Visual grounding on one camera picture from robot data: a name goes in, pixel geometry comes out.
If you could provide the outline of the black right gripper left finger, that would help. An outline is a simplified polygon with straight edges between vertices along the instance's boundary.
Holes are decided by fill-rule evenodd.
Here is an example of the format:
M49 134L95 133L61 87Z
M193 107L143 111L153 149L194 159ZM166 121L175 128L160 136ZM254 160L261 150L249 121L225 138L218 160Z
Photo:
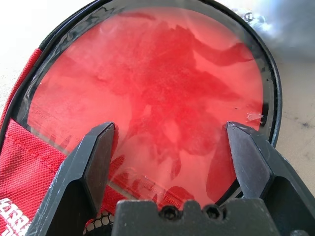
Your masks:
M92 128L60 165L28 236L81 236L99 213L108 180L114 123Z

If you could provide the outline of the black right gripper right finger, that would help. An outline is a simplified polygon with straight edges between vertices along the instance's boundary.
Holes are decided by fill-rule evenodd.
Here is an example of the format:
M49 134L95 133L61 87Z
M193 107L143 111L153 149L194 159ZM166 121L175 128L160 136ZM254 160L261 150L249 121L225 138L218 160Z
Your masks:
M283 236L315 234L315 198L291 164L253 128L226 125L233 166L243 195L264 201Z

